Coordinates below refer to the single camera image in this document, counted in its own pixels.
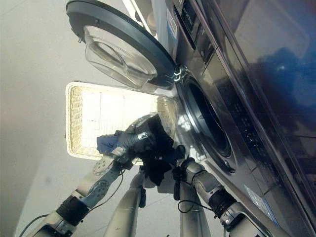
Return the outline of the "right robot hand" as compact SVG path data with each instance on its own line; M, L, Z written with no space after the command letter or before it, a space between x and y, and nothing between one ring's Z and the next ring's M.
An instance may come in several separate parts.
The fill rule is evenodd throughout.
M196 161L194 158L186 156L186 148L183 145L179 145L175 149L175 162L175 167L172 170L173 175L180 175L186 172L195 174L193 164Z

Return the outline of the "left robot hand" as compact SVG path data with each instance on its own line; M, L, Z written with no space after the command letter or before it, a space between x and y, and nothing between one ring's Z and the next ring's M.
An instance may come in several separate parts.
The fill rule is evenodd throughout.
M116 147L110 152L111 157L122 162L128 150L133 149L144 141L153 143L155 140L154 132L149 128L149 122L158 118L158 113L150 113L136 119L125 131L117 130L114 135L118 140Z

